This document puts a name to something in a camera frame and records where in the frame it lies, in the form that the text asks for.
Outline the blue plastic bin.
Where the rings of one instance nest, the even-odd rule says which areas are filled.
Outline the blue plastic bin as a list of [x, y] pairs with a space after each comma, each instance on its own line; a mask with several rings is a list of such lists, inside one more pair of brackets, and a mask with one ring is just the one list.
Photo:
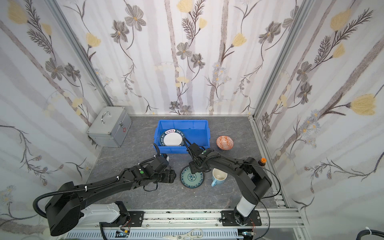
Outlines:
[[[167, 135], [179, 134], [179, 141], [167, 145]], [[183, 138], [200, 147], [210, 148], [211, 132], [207, 120], [160, 120], [155, 130], [154, 143], [162, 154], [186, 154]]]

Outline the teal patterned small plate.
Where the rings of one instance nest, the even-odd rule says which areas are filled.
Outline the teal patterned small plate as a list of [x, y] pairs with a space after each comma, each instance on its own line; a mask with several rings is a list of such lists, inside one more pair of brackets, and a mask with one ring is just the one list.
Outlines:
[[196, 189], [203, 184], [205, 176], [202, 172], [192, 174], [190, 167], [185, 167], [181, 171], [180, 179], [185, 187], [189, 189]]

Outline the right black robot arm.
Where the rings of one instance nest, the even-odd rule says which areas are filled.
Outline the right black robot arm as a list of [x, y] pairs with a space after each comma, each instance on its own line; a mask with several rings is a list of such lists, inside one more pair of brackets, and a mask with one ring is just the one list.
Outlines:
[[268, 176], [269, 170], [260, 166], [254, 158], [236, 160], [219, 152], [199, 147], [183, 138], [187, 152], [192, 158], [190, 169], [193, 174], [218, 169], [232, 176], [239, 187], [242, 198], [234, 208], [234, 219], [238, 225], [244, 226], [251, 221], [251, 213], [273, 183]]

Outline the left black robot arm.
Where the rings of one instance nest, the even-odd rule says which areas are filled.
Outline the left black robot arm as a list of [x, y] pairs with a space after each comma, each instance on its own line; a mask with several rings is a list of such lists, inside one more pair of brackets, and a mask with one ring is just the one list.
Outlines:
[[114, 194], [144, 188], [150, 183], [172, 184], [176, 173], [169, 168], [167, 155], [157, 154], [154, 157], [130, 168], [123, 169], [117, 176], [98, 182], [77, 185], [68, 182], [58, 191], [43, 194], [33, 201], [34, 211], [48, 220], [51, 236], [59, 236], [75, 228], [86, 207]]

